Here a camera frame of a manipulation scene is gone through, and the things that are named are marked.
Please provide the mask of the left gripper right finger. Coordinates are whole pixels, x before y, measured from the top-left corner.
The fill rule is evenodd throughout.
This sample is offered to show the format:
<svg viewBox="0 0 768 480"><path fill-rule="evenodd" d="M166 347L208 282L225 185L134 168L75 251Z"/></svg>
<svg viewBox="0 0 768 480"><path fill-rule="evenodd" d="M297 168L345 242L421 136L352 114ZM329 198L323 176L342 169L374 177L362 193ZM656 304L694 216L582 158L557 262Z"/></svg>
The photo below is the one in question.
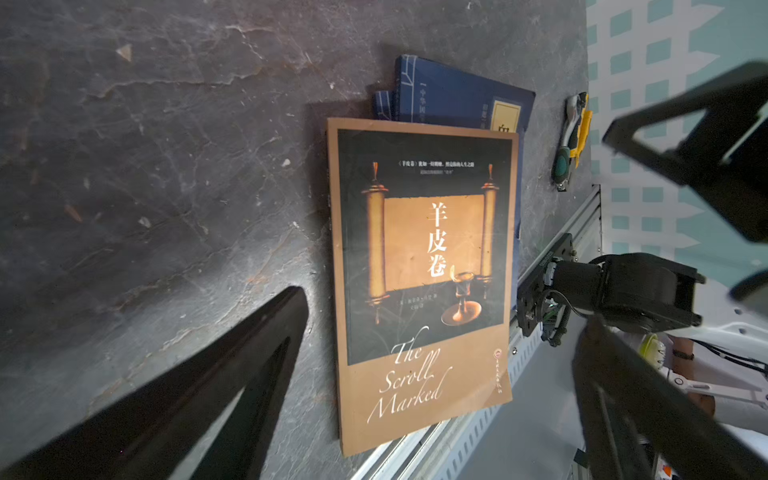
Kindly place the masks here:
<svg viewBox="0 0 768 480"><path fill-rule="evenodd" d="M641 445L683 479L764 479L767 463L688 398L722 397L765 407L764 390L689 380L647 362L600 318L581 332L572 362L590 473L595 479L653 479Z"/></svg>

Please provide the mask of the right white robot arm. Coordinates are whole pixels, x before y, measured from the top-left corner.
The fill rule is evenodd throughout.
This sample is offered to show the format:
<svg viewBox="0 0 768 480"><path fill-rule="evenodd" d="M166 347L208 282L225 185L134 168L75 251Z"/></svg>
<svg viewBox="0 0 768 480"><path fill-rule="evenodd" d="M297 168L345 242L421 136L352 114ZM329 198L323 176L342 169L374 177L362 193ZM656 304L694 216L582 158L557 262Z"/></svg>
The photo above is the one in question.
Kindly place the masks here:
<svg viewBox="0 0 768 480"><path fill-rule="evenodd" d="M745 240L767 240L767 65L745 63L694 89L615 119L603 141L672 182L690 187ZM516 320L524 335L558 345L571 313L628 332L669 332L715 345L744 366L766 368L767 275L735 285L724 313L694 309L705 278L650 253L580 263L563 234L522 280Z"/></svg>

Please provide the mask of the brown lamp cover book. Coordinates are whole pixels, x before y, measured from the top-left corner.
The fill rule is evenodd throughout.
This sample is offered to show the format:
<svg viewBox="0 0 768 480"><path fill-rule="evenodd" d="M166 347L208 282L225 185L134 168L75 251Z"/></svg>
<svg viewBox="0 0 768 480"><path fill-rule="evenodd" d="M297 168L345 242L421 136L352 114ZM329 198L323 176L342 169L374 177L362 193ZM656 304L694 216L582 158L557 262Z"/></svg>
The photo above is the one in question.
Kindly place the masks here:
<svg viewBox="0 0 768 480"><path fill-rule="evenodd" d="M394 121L327 122L340 445L369 450L352 423L357 367L420 322L499 323L516 295L521 143L515 133Z"/></svg>

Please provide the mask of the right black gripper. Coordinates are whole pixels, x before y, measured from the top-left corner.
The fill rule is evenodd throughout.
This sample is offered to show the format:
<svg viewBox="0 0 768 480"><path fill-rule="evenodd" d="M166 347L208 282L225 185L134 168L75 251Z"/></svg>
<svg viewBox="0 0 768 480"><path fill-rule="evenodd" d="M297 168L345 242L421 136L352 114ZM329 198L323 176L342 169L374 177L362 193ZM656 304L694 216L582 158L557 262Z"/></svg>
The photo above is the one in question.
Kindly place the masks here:
<svg viewBox="0 0 768 480"><path fill-rule="evenodd" d="M668 100L615 118L602 143L695 192L747 241L767 241L767 63L750 61ZM661 150L636 135L695 121Z"/></svg>

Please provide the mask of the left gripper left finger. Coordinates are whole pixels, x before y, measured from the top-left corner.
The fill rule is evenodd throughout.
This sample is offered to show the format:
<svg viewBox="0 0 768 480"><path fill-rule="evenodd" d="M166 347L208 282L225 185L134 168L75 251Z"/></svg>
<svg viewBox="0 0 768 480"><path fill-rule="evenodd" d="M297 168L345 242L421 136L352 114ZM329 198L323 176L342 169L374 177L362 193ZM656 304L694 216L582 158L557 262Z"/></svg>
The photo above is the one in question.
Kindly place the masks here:
<svg viewBox="0 0 768 480"><path fill-rule="evenodd" d="M290 286L163 375L26 455L4 479L167 479L234 407L195 479L257 479L308 320Z"/></svg>

